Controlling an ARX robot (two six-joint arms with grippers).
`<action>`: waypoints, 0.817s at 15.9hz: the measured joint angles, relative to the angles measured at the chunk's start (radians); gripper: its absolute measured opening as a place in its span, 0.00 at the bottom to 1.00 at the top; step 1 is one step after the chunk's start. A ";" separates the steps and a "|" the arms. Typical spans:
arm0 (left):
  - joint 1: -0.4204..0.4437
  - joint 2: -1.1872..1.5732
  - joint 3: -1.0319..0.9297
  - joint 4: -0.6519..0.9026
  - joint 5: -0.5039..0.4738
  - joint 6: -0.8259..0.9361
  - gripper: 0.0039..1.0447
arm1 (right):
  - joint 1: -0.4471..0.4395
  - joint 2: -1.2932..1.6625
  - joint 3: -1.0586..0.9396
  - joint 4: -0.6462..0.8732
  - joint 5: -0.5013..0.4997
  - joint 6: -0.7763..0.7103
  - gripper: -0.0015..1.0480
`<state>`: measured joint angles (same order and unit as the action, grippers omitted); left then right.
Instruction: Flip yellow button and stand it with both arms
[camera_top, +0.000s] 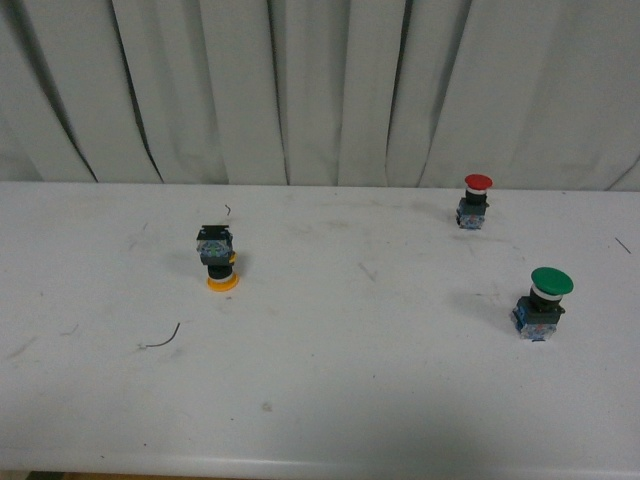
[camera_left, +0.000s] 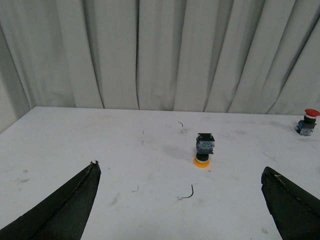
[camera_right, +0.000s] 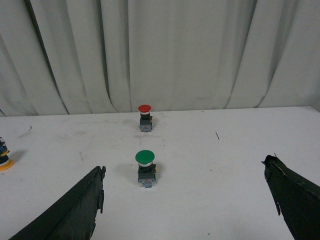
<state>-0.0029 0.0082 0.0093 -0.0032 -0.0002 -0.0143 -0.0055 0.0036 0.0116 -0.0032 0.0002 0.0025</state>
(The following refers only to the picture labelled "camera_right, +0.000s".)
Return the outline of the right gripper black taped right finger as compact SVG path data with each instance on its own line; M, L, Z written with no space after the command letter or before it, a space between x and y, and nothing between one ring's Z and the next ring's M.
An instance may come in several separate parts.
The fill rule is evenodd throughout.
M289 169L278 157L262 162L277 213L295 240L320 238L320 187Z

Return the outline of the right gripper black taped left finger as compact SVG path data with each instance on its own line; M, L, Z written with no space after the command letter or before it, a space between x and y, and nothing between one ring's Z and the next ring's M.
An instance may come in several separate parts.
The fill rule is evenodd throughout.
M106 167L96 166L12 240L89 240L103 211Z

